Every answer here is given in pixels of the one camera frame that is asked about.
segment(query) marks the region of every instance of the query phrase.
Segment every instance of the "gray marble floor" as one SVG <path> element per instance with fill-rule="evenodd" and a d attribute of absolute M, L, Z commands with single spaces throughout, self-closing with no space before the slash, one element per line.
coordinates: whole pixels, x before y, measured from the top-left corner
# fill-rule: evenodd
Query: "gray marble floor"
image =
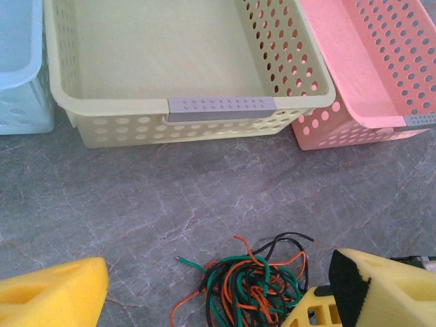
<path fill-rule="evenodd" d="M 436 1 L 423 1 L 432 17 Z M 87 256 L 108 263 L 99 326 L 168 326 L 201 264 L 282 231 L 307 245 L 311 285 L 332 250 L 436 253 L 436 131 L 409 140 L 302 152 L 271 137 L 86 149 L 65 114 L 51 134 L 0 136 L 0 279 Z M 205 326 L 204 297 L 178 326 Z"/>

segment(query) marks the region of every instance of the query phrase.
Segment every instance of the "yellow basket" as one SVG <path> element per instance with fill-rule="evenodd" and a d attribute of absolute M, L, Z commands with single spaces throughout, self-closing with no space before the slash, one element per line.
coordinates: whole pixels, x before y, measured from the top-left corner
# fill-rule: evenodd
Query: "yellow basket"
<path fill-rule="evenodd" d="M 275 134 L 334 101 L 295 0 L 45 0 L 50 88 L 89 147 Z"/>

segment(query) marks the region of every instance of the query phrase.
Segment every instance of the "plastic basket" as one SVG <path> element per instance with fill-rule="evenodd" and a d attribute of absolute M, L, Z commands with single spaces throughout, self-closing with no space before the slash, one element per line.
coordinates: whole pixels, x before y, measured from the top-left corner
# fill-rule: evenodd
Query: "plastic basket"
<path fill-rule="evenodd" d="M 42 0 L 0 1 L 0 135 L 51 131 Z"/>
<path fill-rule="evenodd" d="M 46 0 L 50 87 L 89 147 L 275 134 L 334 101 L 295 0 Z"/>
<path fill-rule="evenodd" d="M 331 107 L 293 122 L 303 150 L 408 138 L 436 126 L 436 28 L 419 0 L 302 6 L 337 87 Z"/>

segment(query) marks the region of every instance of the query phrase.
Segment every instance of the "yellow plastic object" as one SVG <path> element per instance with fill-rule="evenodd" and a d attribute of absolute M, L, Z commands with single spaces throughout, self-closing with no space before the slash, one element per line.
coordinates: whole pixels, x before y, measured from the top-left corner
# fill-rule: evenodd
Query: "yellow plastic object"
<path fill-rule="evenodd" d="M 44 7 L 50 88 L 88 147 L 276 134 L 334 101 L 298 0 Z M 180 97 L 273 97 L 277 110 L 262 119 L 168 122 L 168 99 Z"/>
<path fill-rule="evenodd" d="M 436 326 L 433 272 L 341 249 L 333 254 L 329 279 L 344 327 Z"/>
<path fill-rule="evenodd" d="M 0 281 L 0 327 L 94 327 L 108 285 L 103 258 Z"/>
<path fill-rule="evenodd" d="M 313 324 L 324 327 L 342 326 L 334 296 L 316 296 L 316 289 L 320 287 L 313 287 L 306 293 L 281 327 L 311 327 Z M 311 320 L 310 312 L 315 314 Z"/>

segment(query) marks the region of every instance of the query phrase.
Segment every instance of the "pink basket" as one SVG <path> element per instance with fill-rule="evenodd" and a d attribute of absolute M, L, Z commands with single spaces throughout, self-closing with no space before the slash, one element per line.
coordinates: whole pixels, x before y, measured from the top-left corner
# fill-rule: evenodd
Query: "pink basket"
<path fill-rule="evenodd" d="M 292 123 L 303 150 L 436 127 L 436 28 L 419 0 L 301 0 L 336 102 Z"/>

